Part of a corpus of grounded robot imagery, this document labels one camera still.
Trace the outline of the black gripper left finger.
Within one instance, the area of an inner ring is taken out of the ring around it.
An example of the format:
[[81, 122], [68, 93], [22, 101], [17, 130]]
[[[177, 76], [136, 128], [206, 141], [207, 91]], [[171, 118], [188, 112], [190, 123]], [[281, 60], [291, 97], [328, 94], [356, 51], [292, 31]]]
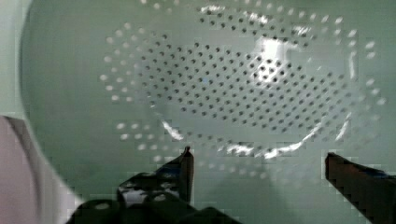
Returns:
[[189, 213], [194, 157], [186, 146], [176, 158], [151, 173], [139, 173], [117, 189], [119, 224], [177, 224]]

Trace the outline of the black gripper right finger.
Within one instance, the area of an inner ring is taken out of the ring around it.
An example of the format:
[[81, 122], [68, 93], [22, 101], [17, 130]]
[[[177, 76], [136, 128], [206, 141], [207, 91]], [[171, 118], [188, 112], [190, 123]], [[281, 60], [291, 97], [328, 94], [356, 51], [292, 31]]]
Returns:
[[329, 153], [325, 176], [373, 224], [395, 224], [394, 175]]

